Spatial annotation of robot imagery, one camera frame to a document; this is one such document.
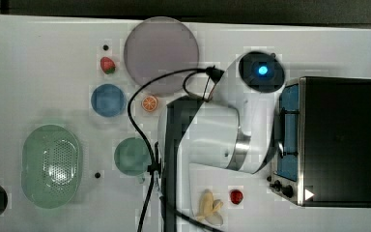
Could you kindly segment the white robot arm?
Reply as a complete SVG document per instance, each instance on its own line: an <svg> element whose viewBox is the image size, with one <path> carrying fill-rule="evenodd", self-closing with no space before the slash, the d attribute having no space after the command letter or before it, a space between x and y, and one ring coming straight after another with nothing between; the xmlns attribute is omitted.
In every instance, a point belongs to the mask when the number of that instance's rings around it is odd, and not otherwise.
<svg viewBox="0 0 371 232"><path fill-rule="evenodd" d="M281 147L274 118L286 78L275 54L250 51L224 71L209 67L204 73L214 83L211 93L171 101L158 120L162 232L197 231L192 163L254 174Z"/></svg>

